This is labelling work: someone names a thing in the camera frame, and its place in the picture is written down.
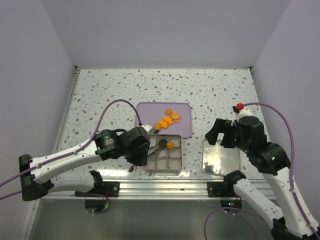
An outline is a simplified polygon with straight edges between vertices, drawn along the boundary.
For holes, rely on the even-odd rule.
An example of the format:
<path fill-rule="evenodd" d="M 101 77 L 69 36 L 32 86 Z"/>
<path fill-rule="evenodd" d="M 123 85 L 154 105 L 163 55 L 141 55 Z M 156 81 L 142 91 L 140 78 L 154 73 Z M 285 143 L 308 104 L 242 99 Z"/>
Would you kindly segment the metal cookie tin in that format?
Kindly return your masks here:
<path fill-rule="evenodd" d="M 144 171 L 156 175 L 178 175 L 182 170 L 182 138 L 179 135 L 154 134 L 150 137 L 148 154 L 159 147 L 159 140 L 174 142 L 174 149 L 163 149 L 157 156 L 147 160 Z"/>

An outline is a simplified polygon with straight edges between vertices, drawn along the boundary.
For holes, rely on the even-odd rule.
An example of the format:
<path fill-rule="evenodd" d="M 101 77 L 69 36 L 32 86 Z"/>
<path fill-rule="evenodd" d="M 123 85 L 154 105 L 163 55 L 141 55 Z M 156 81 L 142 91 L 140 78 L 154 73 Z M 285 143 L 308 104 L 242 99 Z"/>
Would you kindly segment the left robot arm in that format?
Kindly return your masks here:
<path fill-rule="evenodd" d="M 150 136 L 154 132 L 151 125 L 140 125 L 129 131 L 102 130 L 78 147 L 56 152 L 43 157 L 24 154 L 18 158 L 22 200 L 34 201 L 49 193 L 76 191 L 92 196 L 104 192 L 102 177 L 97 171 L 83 176 L 64 176 L 74 168 L 121 157 L 134 166 L 147 164 Z"/>

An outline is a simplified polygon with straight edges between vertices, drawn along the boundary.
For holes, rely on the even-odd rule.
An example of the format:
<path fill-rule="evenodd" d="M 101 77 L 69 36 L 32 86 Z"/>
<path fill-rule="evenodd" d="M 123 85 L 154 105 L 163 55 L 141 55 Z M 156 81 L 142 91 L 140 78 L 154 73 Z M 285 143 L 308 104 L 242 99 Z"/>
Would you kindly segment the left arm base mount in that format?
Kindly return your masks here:
<path fill-rule="evenodd" d="M 118 181 L 103 181 L 95 183 L 94 188 L 88 191 L 75 191 L 76 197 L 94 197 L 103 195 L 106 197 L 117 198 L 119 196 L 120 183 Z"/>

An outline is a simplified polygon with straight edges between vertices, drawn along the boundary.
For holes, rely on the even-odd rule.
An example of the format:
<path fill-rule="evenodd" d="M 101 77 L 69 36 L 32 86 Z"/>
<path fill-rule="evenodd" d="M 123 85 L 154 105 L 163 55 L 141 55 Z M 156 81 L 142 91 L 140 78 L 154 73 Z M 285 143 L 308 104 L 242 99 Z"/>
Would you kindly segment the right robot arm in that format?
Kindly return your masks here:
<path fill-rule="evenodd" d="M 320 224 L 290 177 L 291 163 L 285 150 L 267 140 L 263 123 L 255 116 L 244 116 L 235 122 L 217 118 L 205 134 L 210 145 L 238 149 L 246 154 L 269 184 L 278 204 L 274 204 L 239 170 L 223 177 L 221 188 L 214 187 L 220 197 L 237 196 L 244 199 L 268 224 L 275 240 L 318 240 Z"/>

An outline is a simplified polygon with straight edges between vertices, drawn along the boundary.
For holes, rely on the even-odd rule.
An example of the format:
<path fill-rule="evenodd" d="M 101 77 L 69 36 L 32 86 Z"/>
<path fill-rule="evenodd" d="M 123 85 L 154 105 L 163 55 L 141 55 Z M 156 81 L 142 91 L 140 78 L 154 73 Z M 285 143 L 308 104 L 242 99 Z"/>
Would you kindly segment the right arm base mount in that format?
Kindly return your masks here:
<path fill-rule="evenodd" d="M 208 181 L 206 183 L 209 198 L 236 198 L 234 185 L 224 181 Z"/>

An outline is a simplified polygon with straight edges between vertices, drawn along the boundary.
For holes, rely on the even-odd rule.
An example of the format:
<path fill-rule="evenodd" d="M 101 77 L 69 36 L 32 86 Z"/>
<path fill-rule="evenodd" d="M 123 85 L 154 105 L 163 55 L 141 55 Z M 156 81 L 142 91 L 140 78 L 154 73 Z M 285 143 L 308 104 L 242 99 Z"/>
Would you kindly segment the black round cookie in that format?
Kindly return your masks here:
<path fill-rule="evenodd" d="M 166 145 L 167 145 L 167 143 L 168 143 L 168 141 L 167 141 L 166 139 L 160 139 L 160 140 L 158 141 L 158 145 L 159 145 L 159 147 L 161 147 L 161 148 L 165 148 Z"/>

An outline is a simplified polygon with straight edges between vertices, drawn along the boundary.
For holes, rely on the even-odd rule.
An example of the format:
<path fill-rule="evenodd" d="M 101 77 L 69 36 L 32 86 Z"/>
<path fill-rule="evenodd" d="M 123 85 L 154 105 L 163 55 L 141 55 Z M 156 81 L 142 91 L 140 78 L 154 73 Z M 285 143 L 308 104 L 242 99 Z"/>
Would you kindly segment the metal tongs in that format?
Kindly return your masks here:
<path fill-rule="evenodd" d="M 152 151 L 151 153 L 149 153 L 146 157 L 146 160 L 148 161 L 149 159 L 153 158 L 153 157 L 156 157 L 160 151 L 164 150 L 167 148 L 167 145 L 166 144 L 162 144 L 160 145 L 156 150 Z M 136 164 L 132 164 L 130 166 L 130 168 L 128 169 L 128 172 L 131 173 L 133 172 L 136 168 L 138 168 L 139 166 L 136 165 Z"/>

